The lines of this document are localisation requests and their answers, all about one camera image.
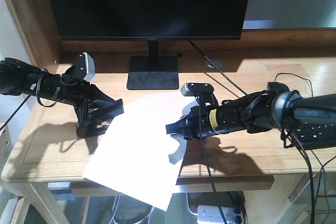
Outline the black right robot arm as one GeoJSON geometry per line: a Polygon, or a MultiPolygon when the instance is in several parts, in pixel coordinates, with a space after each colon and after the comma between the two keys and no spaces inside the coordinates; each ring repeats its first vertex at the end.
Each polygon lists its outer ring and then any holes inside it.
{"type": "Polygon", "coordinates": [[[201,140],[214,135],[247,131],[249,134],[271,129],[295,130],[304,124],[335,123],[335,94],[303,98],[297,90],[263,90],[222,105],[206,105],[196,97],[197,106],[177,122],[166,125],[167,134],[201,140]]]}

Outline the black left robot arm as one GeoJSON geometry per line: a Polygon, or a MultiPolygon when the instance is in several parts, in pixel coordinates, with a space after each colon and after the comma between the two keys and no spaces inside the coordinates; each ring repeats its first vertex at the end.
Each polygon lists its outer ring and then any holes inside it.
{"type": "Polygon", "coordinates": [[[46,99],[71,105],[79,125],[99,125],[122,114],[123,102],[91,84],[94,75],[95,63],[87,53],[80,54],[63,74],[52,74],[47,69],[6,57],[1,61],[1,94],[27,94],[37,101],[46,99]]]}

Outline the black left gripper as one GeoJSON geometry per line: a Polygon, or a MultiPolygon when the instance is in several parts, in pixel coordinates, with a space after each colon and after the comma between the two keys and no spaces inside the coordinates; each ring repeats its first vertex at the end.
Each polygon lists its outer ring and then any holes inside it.
{"type": "Polygon", "coordinates": [[[63,75],[51,74],[47,69],[42,69],[36,84],[39,105],[46,108],[51,108],[56,103],[72,105],[81,126],[109,123],[124,112],[122,99],[114,100],[94,84],[74,77],[74,73],[74,66],[63,75]]]}

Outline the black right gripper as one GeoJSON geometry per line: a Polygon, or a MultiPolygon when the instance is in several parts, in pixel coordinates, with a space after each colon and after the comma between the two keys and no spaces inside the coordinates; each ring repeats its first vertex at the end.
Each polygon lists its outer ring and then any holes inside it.
{"type": "Polygon", "coordinates": [[[199,106],[194,106],[185,119],[167,124],[166,133],[177,141],[188,141],[247,130],[249,124],[243,121],[242,115],[256,98],[256,95],[246,95],[235,100],[224,100],[219,106],[203,106],[202,113],[199,106]]]}

